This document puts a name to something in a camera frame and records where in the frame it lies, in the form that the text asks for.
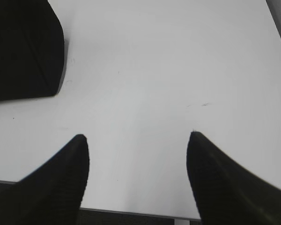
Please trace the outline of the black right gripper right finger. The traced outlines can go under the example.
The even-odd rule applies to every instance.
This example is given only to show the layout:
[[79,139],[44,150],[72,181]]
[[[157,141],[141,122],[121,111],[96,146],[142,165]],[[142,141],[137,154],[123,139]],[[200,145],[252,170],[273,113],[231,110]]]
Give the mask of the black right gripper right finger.
[[281,225],[281,189],[192,131],[187,174],[203,225]]

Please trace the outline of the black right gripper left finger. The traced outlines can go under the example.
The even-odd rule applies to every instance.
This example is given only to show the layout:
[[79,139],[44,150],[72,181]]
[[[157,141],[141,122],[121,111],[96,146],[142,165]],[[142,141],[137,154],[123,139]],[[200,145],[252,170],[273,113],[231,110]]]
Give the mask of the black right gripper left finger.
[[0,192],[0,225],[75,225],[88,177],[87,138],[79,134],[33,173]]

